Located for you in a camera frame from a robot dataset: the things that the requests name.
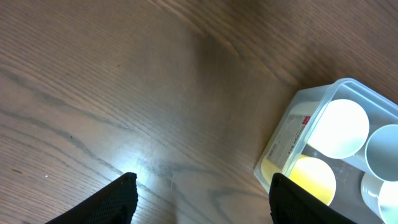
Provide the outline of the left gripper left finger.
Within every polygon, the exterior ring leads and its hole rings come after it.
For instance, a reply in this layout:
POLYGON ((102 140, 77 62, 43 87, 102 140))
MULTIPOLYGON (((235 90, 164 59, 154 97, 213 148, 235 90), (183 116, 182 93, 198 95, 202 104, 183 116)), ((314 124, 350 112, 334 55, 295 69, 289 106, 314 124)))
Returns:
POLYGON ((130 224, 138 203, 137 175, 127 172, 48 224, 130 224))

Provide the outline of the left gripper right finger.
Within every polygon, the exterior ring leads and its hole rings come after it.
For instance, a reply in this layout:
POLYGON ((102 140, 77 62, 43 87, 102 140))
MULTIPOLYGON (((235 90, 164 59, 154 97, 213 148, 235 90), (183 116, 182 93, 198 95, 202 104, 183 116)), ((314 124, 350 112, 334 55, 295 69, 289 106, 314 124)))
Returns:
POLYGON ((281 173, 272 176, 269 203, 274 224, 354 224, 281 173))

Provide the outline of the yellow plastic cup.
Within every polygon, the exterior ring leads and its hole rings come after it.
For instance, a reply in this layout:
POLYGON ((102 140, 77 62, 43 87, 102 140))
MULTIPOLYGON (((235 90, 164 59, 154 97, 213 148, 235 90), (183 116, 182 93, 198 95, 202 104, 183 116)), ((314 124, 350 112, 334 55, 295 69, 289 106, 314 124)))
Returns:
POLYGON ((294 159, 294 163, 289 160, 281 163, 281 169, 267 157, 257 164, 255 176, 266 194, 270 192, 272 176, 275 173, 283 173, 287 167, 290 168, 290 173, 287 175, 289 180, 329 206, 336 194, 336 178, 331 167, 315 157, 299 155, 294 159))

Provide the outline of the white plastic cup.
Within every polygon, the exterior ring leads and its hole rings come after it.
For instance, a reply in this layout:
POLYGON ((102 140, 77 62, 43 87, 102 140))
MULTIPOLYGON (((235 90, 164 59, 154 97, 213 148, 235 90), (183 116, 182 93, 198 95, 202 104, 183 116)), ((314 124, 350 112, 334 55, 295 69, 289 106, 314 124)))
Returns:
POLYGON ((307 144, 332 159, 344 159, 357 153, 369 134, 369 118, 364 108, 352 100, 338 99, 326 105, 318 101, 299 103, 290 113, 312 119, 318 108, 321 108, 320 117, 307 144))

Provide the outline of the white plastic bowl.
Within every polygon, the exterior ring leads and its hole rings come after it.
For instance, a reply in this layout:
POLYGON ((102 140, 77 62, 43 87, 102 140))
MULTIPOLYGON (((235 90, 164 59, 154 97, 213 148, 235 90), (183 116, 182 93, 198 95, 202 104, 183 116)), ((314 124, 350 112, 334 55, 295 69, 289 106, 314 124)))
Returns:
POLYGON ((365 173, 361 181, 365 204, 386 224, 397 224, 397 182, 387 182, 365 173))

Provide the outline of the grey plastic cup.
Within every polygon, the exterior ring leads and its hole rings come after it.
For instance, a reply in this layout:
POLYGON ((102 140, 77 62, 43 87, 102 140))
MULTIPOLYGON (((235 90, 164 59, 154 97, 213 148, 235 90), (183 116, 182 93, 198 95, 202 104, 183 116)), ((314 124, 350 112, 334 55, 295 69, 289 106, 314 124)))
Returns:
POLYGON ((376 129, 366 143, 365 156, 375 177, 397 182, 397 125, 388 124, 376 129))

